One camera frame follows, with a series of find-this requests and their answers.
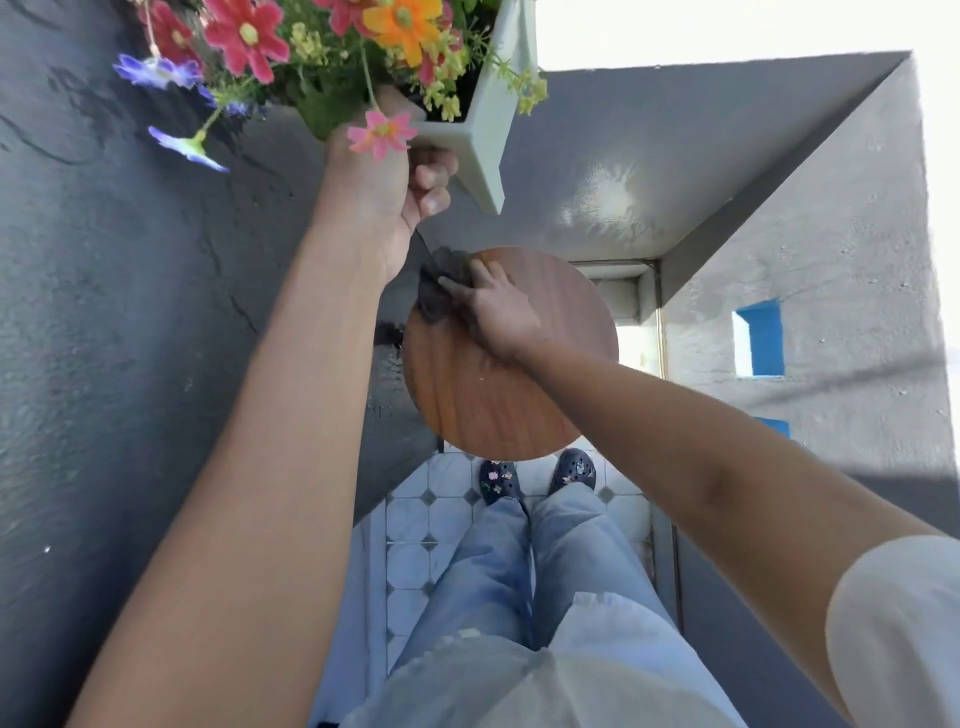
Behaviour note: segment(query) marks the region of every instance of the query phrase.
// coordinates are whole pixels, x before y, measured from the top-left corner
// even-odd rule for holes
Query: person
[[[305,724],[348,562],[379,295],[456,171],[450,153],[375,162],[331,137],[228,424],[71,728]],[[720,401],[550,341],[501,268],[472,273],[472,288],[444,285],[484,345],[642,484],[842,715],[960,725],[957,541]],[[489,507],[400,665],[344,725],[743,725],[603,514],[591,467],[565,455],[531,513],[516,469],[485,465]]]

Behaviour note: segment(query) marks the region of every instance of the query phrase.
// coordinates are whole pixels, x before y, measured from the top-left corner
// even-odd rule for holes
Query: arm
[[[874,546],[939,532],[721,401],[545,340],[497,263],[471,267],[475,289],[444,285],[486,345],[642,485],[842,708],[825,633],[837,582]]]
[[[380,293],[455,171],[427,153],[408,190],[406,153],[377,163],[344,134],[227,427],[71,728],[306,723],[347,569]]]

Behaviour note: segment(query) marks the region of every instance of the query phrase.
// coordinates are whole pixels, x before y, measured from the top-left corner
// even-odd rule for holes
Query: purple flower
[[[200,91],[200,95],[206,99],[206,104],[211,109],[218,109],[220,107],[209,88],[202,85],[198,86],[198,90]],[[224,113],[227,116],[250,116],[252,111],[253,104],[248,104],[245,101],[228,101],[227,105],[224,106]]]
[[[180,64],[163,58],[138,61],[133,56],[121,53],[120,62],[115,63],[113,68],[130,83],[153,88],[166,88],[171,82],[183,88],[193,88],[204,79],[196,61]]]
[[[174,152],[179,152],[190,161],[195,161],[205,167],[215,169],[217,172],[229,172],[224,165],[217,163],[206,155],[206,152],[204,151],[206,132],[200,131],[197,132],[197,134],[192,138],[182,138],[164,133],[157,127],[150,127],[149,131],[150,136],[156,139],[161,147],[166,147],[167,149],[172,149]]]

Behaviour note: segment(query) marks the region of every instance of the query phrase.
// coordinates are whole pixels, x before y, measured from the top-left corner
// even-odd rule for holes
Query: white shirt
[[[827,616],[830,666],[859,728],[960,727],[960,542],[878,546]],[[466,630],[387,680],[343,728],[744,723],[672,625],[617,595],[579,594],[548,649]]]

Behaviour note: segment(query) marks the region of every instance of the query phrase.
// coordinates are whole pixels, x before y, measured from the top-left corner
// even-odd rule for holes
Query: hand
[[[523,346],[540,337],[540,316],[496,261],[488,267],[474,258],[470,273],[473,288],[447,278],[440,278],[440,285],[470,311],[478,329],[473,333],[487,349],[505,362],[517,361]]]
[[[415,120],[425,118],[391,86],[378,90],[377,104],[387,116],[407,112]],[[457,158],[448,151],[411,149],[376,161],[349,149],[347,128],[339,127],[327,141],[314,224],[332,224],[350,238],[345,245],[368,246],[371,265],[386,285],[403,267],[420,221],[450,206],[446,186],[457,173]]]

